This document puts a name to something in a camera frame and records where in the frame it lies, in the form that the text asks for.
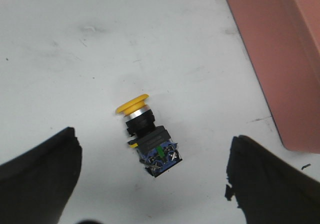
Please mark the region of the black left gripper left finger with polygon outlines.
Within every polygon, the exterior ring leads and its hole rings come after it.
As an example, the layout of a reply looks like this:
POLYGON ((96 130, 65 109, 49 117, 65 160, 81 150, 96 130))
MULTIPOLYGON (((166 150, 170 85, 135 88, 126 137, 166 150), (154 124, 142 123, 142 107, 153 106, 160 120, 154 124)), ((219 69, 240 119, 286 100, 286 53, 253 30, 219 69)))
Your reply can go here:
POLYGON ((78 182, 82 147, 67 127, 0 166, 0 222, 57 224, 78 182))

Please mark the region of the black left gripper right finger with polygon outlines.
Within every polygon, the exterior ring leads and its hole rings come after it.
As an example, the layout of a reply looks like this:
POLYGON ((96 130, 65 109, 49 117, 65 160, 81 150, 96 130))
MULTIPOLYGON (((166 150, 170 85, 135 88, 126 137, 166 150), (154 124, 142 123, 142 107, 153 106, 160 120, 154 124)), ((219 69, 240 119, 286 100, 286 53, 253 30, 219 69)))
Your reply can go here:
POLYGON ((318 224, 320 183, 248 136, 232 139, 225 198, 236 198, 248 224, 318 224))

